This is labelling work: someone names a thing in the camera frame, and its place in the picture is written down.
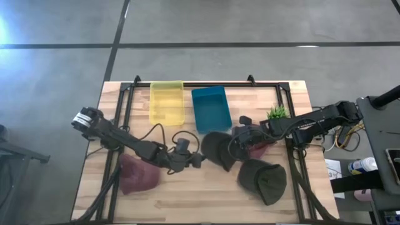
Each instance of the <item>wooden tabletop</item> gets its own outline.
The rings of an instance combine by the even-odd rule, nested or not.
[[[311,111],[311,104],[304,81],[289,81],[296,115]],[[99,102],[99,109],[106,119],[115,114],[120,82],[105,82]],[[197,134],[194,120],[192,88],[184,89],[185,123],[182,126],[165,127],[167,146],[173,146],[172,135],[180,130]],[[226,87],[229,110],[234,126],[239,125],[239,116],[245,115],[258,123],[266,119],[271,107],[276,106],[276,90],[272,87]],[[126,98],[122,107],[124,117]],[[149,122],[148,87],[134,89],[129,126],[136,137],[145,135],[151,128]],[[196,141],[190,136],[182,136],[191,141],[189,149],[196,149]],[[147,138],[161,142],[161,132],[156,129]],[[99,147],[98,142],[89,145],[88,153]],[[98,195],[103,178],[106,150],[91,155],[85,162],[72,218],[82,215]],[[134,151],[126,148],[126,153],[134,156]],[[287,174],[287,186],[283,197],[275,204],[265,206],[257,196],[246,192],[237,183],[241,162],[236,162],[230,172],[205,160],[201,169],[192,167],[167,175],[161,169],[159,186],[148,191],[123,195],[118,192],[115,223],[295,223],[298,222],[293,185],[288,164],[288,156],[283,141],[270,147],[263,160],[280,164]],[[335,217],[338,216],[331,183],[329,182],[324,156],[320,147],[307,149],[307,170],[311,188],[324,207]],[[104,207],[108,212],[109,196]],[[304,193],[304,210],[308,214]]]

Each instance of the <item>concrete floor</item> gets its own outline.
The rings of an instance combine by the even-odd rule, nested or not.
[[[0,1],[1,44],[113,43],[123,0]],[[121,43],[400,41],[390,0],[137,0]],[[110,49],[0,49],[0,124],[10,141],[50,154],[33,162],[18,223],[69,220],[87,141],[70,122],[96,106]],[[306,80],[315,106],[379,94],[400,83],[400,47],[120,49],[112,81]],[[351,154],[371,155],[364,134]],[[362,216],[346,216],[360,221]]]

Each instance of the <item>metal stand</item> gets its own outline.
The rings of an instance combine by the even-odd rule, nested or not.
[[[32,150],[15,146],[9,142],[0,140],[0,151],[4,151],[6,154],[0,156],[6,158],[6,162],[9,163],[9,168],[12,169],[12,183],[11,189],[8,193],[7,199],[1,208],[0,212],[0,224],[12,224],[11,219],[16,204],[16,194],[21,187],[24,180],[26,171],[28,170],[29,162],[31,159],[37,159],[41,163],[47,163],[50,156],[45,156],[43,154],[34,152]]]

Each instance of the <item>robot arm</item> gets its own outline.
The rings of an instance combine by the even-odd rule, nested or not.
[[[304,148],[315,136],[326,134],[336,126],[354,126],[362,118],[353,102],[339,101],[300,116],[261,121],[260,126],[252,125],[250,118],[241,116],[239,122],[244,126],[234,127],[232,136],[243,148],[260,142],[273,143],[291,134],[293,146]]]
[[[121,145],[135,151],[143,161],[160,168],[168,168],[175,173],[181,172],[190,164],[195,168],[201,167],[204,159],[199,153],[188,151],[189,140],[179,138],[176,147],[168,152],[167,146],[155,141],[138,139],[128,132],[114,127],[114,124],[104,118],[103,113],[91,107],[84,107],[72,121],[74,129],[82,132],[82,136],[89,139],[99,137],[101,144],[107,149],[117,149]]]

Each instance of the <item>small potted plant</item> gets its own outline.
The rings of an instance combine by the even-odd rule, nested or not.
[[[267,112],[268,119],[276,119],[276,118],[287,118],[289,115],[287,114],[284,106],[276,106],[272,107],[270,112]]]
[[[276,118],[287,118],[289,114],[286,112],[284,106],[276,106],[272,107],[269,112],[267,112],[268,119],[276,119]],[[251,158],[260,159],[265,153],[268,147],[274,145],[276,141],[273,142],[260,142],[255,144],[249,148],[249,154]]]

